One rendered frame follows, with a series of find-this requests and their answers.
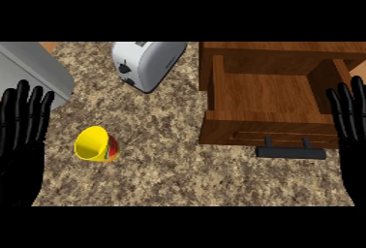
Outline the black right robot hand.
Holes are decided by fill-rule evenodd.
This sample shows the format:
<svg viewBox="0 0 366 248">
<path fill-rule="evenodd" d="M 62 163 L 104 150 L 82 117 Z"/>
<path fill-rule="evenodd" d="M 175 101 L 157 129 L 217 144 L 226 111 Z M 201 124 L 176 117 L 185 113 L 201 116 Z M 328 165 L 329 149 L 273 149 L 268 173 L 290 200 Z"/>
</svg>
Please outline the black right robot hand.
<svg viewBox="0 0 366 248">
<path fill-rule="evenodd" d="M 327 90 L 338 132 L 343 186 L 356 206 L 366 207 L 366 85 L 355 76 L 350 87 Z"/>
</svg>

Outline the wooden cabinet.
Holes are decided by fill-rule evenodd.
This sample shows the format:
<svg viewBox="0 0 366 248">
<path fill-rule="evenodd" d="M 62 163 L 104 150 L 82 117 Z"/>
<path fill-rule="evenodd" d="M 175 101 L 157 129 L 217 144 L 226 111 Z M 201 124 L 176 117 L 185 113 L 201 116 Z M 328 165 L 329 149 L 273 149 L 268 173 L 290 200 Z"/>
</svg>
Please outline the wooden cabinet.
<svg viewBox="0 0 366 248">
<path fill-rule="evenodd" d="M 229 73 L 307 75 L 325 59 L 352 71 L 366 60 L 366 42 L 200 42 L 200 89 L 207 90 L 213 56 Z"/>
</svg>

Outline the open wooden drawer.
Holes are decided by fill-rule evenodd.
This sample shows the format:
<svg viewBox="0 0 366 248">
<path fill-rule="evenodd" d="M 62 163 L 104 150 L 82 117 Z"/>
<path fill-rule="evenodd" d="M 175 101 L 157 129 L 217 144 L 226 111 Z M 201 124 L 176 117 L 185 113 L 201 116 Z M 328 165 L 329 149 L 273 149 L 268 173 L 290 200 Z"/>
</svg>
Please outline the open wooden drawer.
<svg viewBox="0 0 366 248">
<path fill-rule="evenodd" d="M 232 73 L 213 57 L 200 143 L 335 148 L 338 135 L 327 90 L 350 82 L 341 59 L 321 61 L 306 75 Z"/>
</svg>

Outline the grey appliance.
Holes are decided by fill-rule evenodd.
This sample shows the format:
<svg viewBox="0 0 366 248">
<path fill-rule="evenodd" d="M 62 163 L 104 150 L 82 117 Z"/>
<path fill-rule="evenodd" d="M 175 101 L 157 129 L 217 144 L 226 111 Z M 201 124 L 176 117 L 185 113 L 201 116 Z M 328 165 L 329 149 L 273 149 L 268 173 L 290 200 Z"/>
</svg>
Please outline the grey appliance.
<svg viewBox="0 0 366 248">
<path fill-rule="evenodd" d="M 37 42 L 0 42 L 0 97 L 25 79 L 30 88 L 55 92 L 52 109 L 70 100 L 74 78 L 70 71 Z"/>
</svg>

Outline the silver toaster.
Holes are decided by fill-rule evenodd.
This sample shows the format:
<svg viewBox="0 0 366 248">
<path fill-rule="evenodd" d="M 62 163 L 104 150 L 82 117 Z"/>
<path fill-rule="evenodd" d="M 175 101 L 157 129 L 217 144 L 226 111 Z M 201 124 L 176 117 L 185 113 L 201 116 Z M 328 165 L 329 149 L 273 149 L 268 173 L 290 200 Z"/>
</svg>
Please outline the silver toaster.
<svg viewBox="0 0 366 248">
<path fill-rule="evenodd" d="M 186 42 L 114 42 L 113 59 L 121 80 L 149 94 L 185 53 L 186 46 Z"/>
</svg>

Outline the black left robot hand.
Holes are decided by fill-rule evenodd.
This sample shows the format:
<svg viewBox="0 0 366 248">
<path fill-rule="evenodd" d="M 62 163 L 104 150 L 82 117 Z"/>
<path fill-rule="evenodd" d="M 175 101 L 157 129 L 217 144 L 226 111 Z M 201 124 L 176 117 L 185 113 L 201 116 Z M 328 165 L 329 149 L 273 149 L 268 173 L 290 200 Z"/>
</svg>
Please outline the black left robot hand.
<svg viewBox="0 0 366 248">
<path fill-rule="evenodd" d="M 30 207 L 43 184 L 55 92 L 23 79 L 0 100 L 0 207 Z"/>
</svg>

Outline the yellow cup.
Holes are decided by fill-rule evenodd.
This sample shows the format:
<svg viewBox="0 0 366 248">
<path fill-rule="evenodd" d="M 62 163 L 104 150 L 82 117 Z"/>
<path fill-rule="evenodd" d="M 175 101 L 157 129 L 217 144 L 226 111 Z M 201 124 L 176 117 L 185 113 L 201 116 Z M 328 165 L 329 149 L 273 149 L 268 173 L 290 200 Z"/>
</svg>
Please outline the yellow cup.
<svg viewBox="0 0 366 248">
<path fill-rule="evenodd" d="M 74 141 L 74 154 L 86 161 L 110 163 L 120 154 L 114 136 L 102 126 L 89 127 Z"/>
</svg>

